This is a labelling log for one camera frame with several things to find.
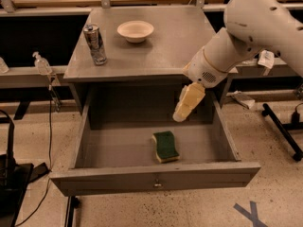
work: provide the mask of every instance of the white bowl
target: white bowl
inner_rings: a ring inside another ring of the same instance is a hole
[[[153,26],[144,21],[129,21],[120,25],[117,32],[130,43],[141,43],[153,33]]]

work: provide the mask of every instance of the can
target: can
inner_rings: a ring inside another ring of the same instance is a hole
[[[91,56],[96,65],[102,65],[107,62],[104,43],[96,24],[87,24],[83,30],[85,40],[89,46]]]

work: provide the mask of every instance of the white robotic arm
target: white robotic arm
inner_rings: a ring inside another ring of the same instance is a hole
[[[273,51],[303,76],[303,24],[276,0],[230,0],[223,27],[184,68],[193,81],[186,86],[173,119],[184,121],[212,88],[238,63],[262,49]]]

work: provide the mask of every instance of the concrete floor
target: concrete floor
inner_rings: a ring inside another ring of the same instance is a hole
[[[270,117],[263,117],[262,104],[267,102],[282,123],[290,122],[294,107],[301,101],[291,93],[252,95],[257,101],[247,110],[226,100],[223,113],[228,129],[244,162],[258,161],[261,170],[244,188],[164,191],[133,194],[79,197],[75,213],[77,227],[117,226],[303,226],[303,163],[295,162],[294,152]],[[14,115],[17,104],[1,104]],[[23,120],[15,121],[14,152],[17,163],[48,163],[48,102],[34,102]],[[66,101],[59,113],[52,114],[53,171],[66,170],[76,144],[80,114],[73,101]],[[294,133],[303,145],[301,132]],[[17,223],[25,219],[45,193],[47,176],[28,186]],[[257,219],[250,203],[256,203]],[[67,198],[52,183],[38,212],[22,226],[64,226]],[[241,214],[235,204],[245,209]]]

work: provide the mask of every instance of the sponge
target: sponge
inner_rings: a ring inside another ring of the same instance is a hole
[[[156,132],[151,138],[155,144],[156,157],[160,163],[177,161],[180,155],[174,145],[171,131]]]

